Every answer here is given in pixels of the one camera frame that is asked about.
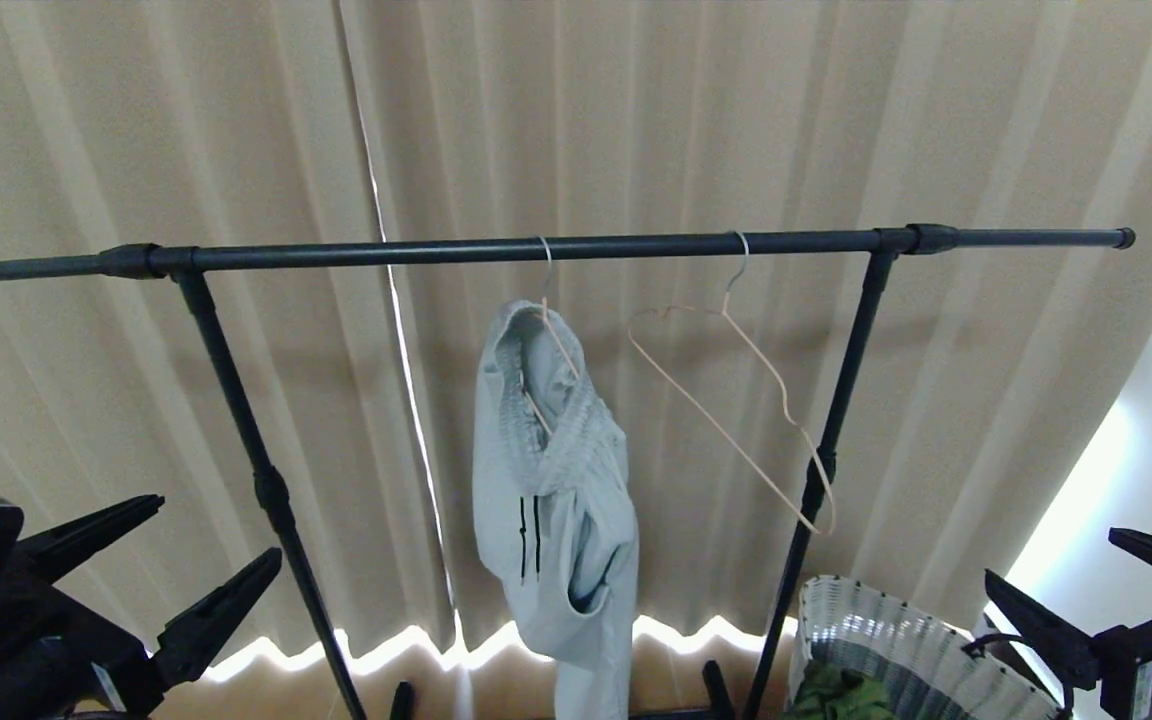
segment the light blue hoodie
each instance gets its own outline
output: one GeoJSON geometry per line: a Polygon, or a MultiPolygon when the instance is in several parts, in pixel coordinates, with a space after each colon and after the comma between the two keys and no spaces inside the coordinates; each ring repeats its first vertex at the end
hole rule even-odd
{"type": "Polygon", "coordinates": [[[550,310],[579,379],[539,313],[533,302],[502,306],[483,350],[473,531],[522,642],[558,660],[556,720],[623,719],[639,574],[626,433],[594,392],[575,334],[550,310]]]}

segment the wire hanger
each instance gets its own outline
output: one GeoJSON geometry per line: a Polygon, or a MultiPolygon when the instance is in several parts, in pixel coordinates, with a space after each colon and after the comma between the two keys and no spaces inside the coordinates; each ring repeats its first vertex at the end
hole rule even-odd
{"type": "Polygon", "coordinates": [[[772,365],[772,361],[767,359],[767,356],[763,355],[763,350],[759,350],[758,346],[755,344],[755,341],[750,340],[749,335],[745,334],[744,331],[742,331],[738,324],[736,324],[736,320],[732,319],[732,316],[727,313],[727,306],[732,302],[732,287],[735,286],[737,279],[740,279],[741,275],[745,274],[745,267],[749,266],[749,241],[745,238],[745,233],[735,232],[735,234],[736,237],[740,237],[742,245],[745,247],[745,258],[741,260],[740,270],[736,270],[736,274],[732,275],[730,281],[727,281],[727,288],[726,291],[723,291],[722,310],[708,310],[704,309],[704,306],[690,306],[690,305],[650,306],[646,310],[639,310],[637,311],[637,313],[631,314],[630,321],[626,325],[626,331],[628,332],[628,334],[630,334],[630,342],[634,344],[636,350],[639,351],[641,355],[643,355],[644,359],[646,359],[647,363],[652,364],[652,366],[657,370],[657,372],[660,373],[660,376],[662,376],[664,379],[666,379],[666,381],[668,381],[670,386],[673,386],[673,388],[677,389],[677,392],[681,392],[682,396],[687,397],[687,400],[689,400],[691,404],[696,407],[696,410],[700,410],[700,415],[704,415],[705,419],[708,420],[708,424],[712,424],[713,427],[717,429],[719,433],[722,433],[722,437],[727,439],[727,442],[730,442],[732,447],[736,448],[736,452],[738,452],[740,456],[744,457],[745,462],[748,462],[750,468],[752,468],[755,472],[758,473],[758,477],[763,479],[764,483],[767,483],[767,487],[772,488],[772,492],[776,493],[776,497],[781,498],[781,501],[785,502],[788,509],[793,510],[795,515],[799,516],[799,520],[803,521],[805,528],[808,528],[808,530],[810,530],[810,532],[814,535],[829,536],[833,533],[833,529],[835,529],[835,525],[838,523],[838,507],[835,500],[833,500],[833,491],[829,487],[831,483],[828,483],[828,475],[826,475],[826,471],[824,471],[824,463],[820,461],[820,456],[817,454],[817,450],[814,449],[814,442],[812,442],[812,437],[809,435],[806,430],[803,429],[803,425],[799,425],[794,419],[794,416],[790,415],[790,393],[788,393],[787,388],[785,387],[785,381],[781,378],[781,373],[778,373],[776,366],[772,365]],[[755,351],[755,355],[758,356],[758,359],[763,361],[763,365],[767,366],[767,370],[771,370],[772,377],[776,378],[776,384],[778,386],[781,387],[781,411],[782,414],[785,414],[785,418],[788,420],[788,423],[794,425],[794,427],[796,427],[799,431],[799,434],[803,435],[803,441],[806,444],[808,449],[812,452],[812,461],[814,462],[814,468],[817,468],[817,471],[820,475],[820,479],[823,479],[824,494],[829,500],[829,528],[827,530],[820,530],[819,528],[814,526],[812,520],[806,518],[806,516],[803,514],[803,510],[801,510],[799,507],[795,505],[795,502],[791,501],[790,498],[788,498],[783,491],[781,491],[781,488],[776,487],[776,484],[772,482],[772,478],[770,478],[767,473],[765,473],[763,469],[758,467],[758,462],[755,462],[753,457],[750,457],[748,452],[745,452],[744,448],[742,448],[736,442],[736,439],[732,438],[732,433],[728,433],[727,430],[722,427],[722,425],[719,425],[718,420],[714,419],[714,416],[710,415],[708,410],[705,410],[704,406],[700,406],[700,402],[696,400],[696,397],[692,397],[691,393],[687,392],[685,388],[682,387],[681,384],[679,384],[679,381],[676,381],[676,379],[673,379],[672,374],[667,373],[666,369],[660,366],[660,364],[653,359],[652,355],[650,355],[649,351],[646,351],[645,348],[641,346],[639,341],[636,340],[636,338],[634,336],[635,319],[639,318],[641,314],[654,314],[659,319],[666,319],[668,318],[670,311],[673,310],[685,310],[688,313],[717,314],[719,316],[719,318],[723,318],[725,320],[727,320],[727,324],[732,326],[733,331],[736,331],[736,334],[740,335],[741,340],[745,341],[745,344],[749,346],[750,350],[755,351]]]}
{"type": "MultiPolygon", "coordinates": [[[[545,247],[545,263],[548,264],[548,268],[545,270],[545,285],[540,288],[540,323],[545,325],[545,329],[550,333],[550,338],[554,338],[554,344],[558,346],[558,351],[563,355],[563,361],[567,361],[567,366],[571,369],[573,374],[576,376],[577,381],[581,378],[581,372],[576,369],[576,363],[573,363],[573,356],[568,355],[567,348],[563,347],[563,341],[554,332],[554,327],[550,324],[550,279],[554,275],[554,256],[550,251],[550,242],[545,240],[544,236],[536,236],[540,241],[540,245],[545,247]]],[[[522,388],[522,395],[526,397],[526,404],[531,406],[532,414],[536,415],[536,419],[540,420],[540,427],[545,429],[545,433],[550,437],[554,435],[554,430],[550,427],[550,424],[545,420],[545,416],[540,414],[540,407],[536,404],[536,401],[531,399],[531,393],[526,392],[526,384],[518,382],[522,388]]]]}

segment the laundry basket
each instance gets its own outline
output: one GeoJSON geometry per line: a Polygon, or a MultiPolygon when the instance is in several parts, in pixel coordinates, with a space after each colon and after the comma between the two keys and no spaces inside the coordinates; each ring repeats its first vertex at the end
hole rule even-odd
{"type": "Polygon", "coordinates": [[[1051,720],[1056,703],[969,638],[899,598],[839,577],[811,579],[801,597],[790,702],[809,660],[881,680],[901,720],[1051,720]]]}

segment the clothes rack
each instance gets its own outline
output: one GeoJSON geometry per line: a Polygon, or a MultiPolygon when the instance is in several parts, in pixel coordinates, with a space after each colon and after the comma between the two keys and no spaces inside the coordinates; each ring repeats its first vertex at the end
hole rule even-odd
{"type": "MultiPolygon", "coordinates": [[[[548,251],[554,260],[601,258],[681,258],[681,256],[742,255],[745,245],[735,233],[708,234],[641,234],[641,236],[551,238],[548,251]]],[[[808,464],[808,483],[801,509],[813,520],[823,501],[823,484],[835,480],[838,439],[850,404],[856,378],[864,359],[865,344],[878,313],[882,288],[887,285],[892,264],[901,255],[927,255],[955,247],[1114,247],[1126,249],[1135,242],[1130,228],[1120,229],[957,229],[947,225],[910,223],[902,228],[879,228],[871,232],[753,232],[745,233],[750,255],[781,255],[806,252],[869,252],[869,265],[861,287],[861,302],[856,309],[838,384],[829,406],[818,454],[826,477],[808,464]]],[[[251,462],[255,493],[287,553],[302,601],[314,632],[323,642],[323,650],[335,683],[353,720],[365,720],[365,712],[349,680],[344,658],[333,637],[333,624],[314,582],[314,570],[296,528],[287,482],[275,469],[256,423],[242,378],[234,364],[229,343],[225,340],[223,325],[217,313],[204,273],[219,270],[281,270],[332,268],[332,266],[500,263],[545,260],[547,250],[531,238],[394,242],[394,243],[338,243],[338,245],[278,245],[278,247],[113,247],[91,255],[63,258],[33,258],[0,260],[0,281],[14,279],[108,275],[129,279],[172,278],[188,305],[189,313],[207,348],[212,370],[220,382],[225,402],[251,462]]],[[[763,694],[771,676],[790,607],[794,591],[803,570],[810,532],[797,523],[790,551],[785,560],[780,588],[776,591],[772,616],[765,637],[755,682],[750,687],[742,717],[753,720],[758,714],[763,694]]],[[[641,719],[700,719],[715,717],[735,720],[735,708],[728,697],[722,673],[717,662],[704,667],[703,679],[708,689],[710,707],[655,712],[636,715],[641,719]]],[[[415,689],[399,684],[391,707],[391,720],[411,717],[415,708],[415,689]]]]}

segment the green clothing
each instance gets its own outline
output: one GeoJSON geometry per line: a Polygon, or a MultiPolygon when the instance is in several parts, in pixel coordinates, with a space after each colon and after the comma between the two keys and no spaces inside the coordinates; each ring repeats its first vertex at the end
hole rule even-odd
{"type": "Polygon", "coordinates": [[[785,720],[896,720],[887,703],[878,680],[813,660],[785,720]]]}

